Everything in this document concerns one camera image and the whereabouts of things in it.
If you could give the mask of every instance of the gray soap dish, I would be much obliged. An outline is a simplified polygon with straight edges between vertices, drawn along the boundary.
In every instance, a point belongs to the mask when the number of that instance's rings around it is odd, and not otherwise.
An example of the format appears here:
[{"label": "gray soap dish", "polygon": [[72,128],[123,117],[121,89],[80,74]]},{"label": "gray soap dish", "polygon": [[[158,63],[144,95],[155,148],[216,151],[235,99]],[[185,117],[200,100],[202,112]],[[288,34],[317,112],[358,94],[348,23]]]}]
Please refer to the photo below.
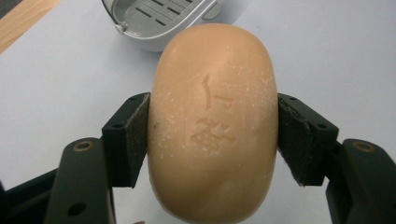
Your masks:
[{"label": "gray soap dish", "polygon": [[181,30],[210,21],[222,0],[102,0],[116,29],[151,51],[162,51]]}]

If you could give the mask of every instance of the white table surface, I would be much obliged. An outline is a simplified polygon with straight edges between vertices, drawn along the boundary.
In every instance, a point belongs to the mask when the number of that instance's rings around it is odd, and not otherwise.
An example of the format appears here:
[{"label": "white table surface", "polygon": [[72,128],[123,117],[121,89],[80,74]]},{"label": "white table surface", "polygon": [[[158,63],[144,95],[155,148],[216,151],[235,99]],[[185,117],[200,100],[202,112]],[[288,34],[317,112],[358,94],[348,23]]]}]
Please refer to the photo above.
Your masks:
[{"label": "white table surface", "polygon": [[[279,92],[337,125],[339,141],[368,140],[396,160],[395,1],[226,0],[221,13],[267,47]],[[150,91],[160,56],[119,35],[100,0],[63,0],[0,55],[5,188],[56,168],[68,143],[100,137],[128,97]],[[331,223],[325,186],[298,187],[278,156],[245,223]],[[146,162],[137,187],[114,195],[118,223],[181,223],[157,203]]]}]

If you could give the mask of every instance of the drainage slot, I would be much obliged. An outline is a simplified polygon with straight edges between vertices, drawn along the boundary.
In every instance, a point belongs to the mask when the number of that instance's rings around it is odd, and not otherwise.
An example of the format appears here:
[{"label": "drainage slot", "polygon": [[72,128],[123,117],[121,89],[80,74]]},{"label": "drainage slot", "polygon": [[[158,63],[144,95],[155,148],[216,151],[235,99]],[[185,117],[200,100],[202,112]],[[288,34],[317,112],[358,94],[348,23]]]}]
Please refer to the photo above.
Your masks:
[{"label": "drainage slot", "polygon": [[150,14],[148,14],[147,12],[145,12],[144,10],[142,10],[141,8],[139,8],[139,7],[135,7],[135,9],[136,9],[136,10],[138,10],[139,12],[141,12],[141,13],[145,14],[146,16],[148,16],[148,17],[150,17],[150,18],[151,18],[151,15],[150,15]]},{"label": "drainage slot", "polygon": [[180,15],[180,12],[176,11],[175,9],[173,9],[171,7],[169,7],[168,9],[169,9],[169,11],[171,11],[171,12],[177,14],[177,15]]},{"label": "drainage slot", "polygon": [[161,24],[162,26],[165,26],[165,25],[166,25],[165,22],[160,21],[160,20],[158,20],[158,19],[155,19],[155,21],[158,22],[159,24]]},{"label": "drainage slot", "polygon": [[161,2],[159,2],[159,1],[157,1],[157,0],[151,0],[151,1],[153,1],[154,3],[157,3],[158,5],[160,5],[160,6],[163,7],[163,3],[161,3]]}]

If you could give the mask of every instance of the tan soap bar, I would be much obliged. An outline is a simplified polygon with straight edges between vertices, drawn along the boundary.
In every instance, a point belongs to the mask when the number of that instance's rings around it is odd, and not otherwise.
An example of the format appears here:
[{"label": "tan soap bar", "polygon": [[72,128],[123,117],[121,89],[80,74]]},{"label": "tan soap bar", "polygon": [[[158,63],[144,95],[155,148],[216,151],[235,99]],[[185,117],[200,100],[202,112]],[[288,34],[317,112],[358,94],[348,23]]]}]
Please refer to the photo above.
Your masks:
[{"label": "tan soap bar", "polygon": [[269,189],[277,91],[262,42],[231,25],[178,34],[160,59],[148,114],[148,168],[162,207],[190,223],[235,223]]}]

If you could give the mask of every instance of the wooden edge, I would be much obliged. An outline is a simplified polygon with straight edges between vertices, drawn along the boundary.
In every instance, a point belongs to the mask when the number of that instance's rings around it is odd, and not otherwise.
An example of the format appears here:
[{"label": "wooden edge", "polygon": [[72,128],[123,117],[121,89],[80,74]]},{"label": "wooden edge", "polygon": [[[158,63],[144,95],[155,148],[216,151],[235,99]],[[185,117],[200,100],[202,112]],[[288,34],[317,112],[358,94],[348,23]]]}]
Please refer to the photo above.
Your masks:
[{"label": "wooden edge", "polygon": [[60,0],[22,0],[0,20],[0,54],[29,30]]}]

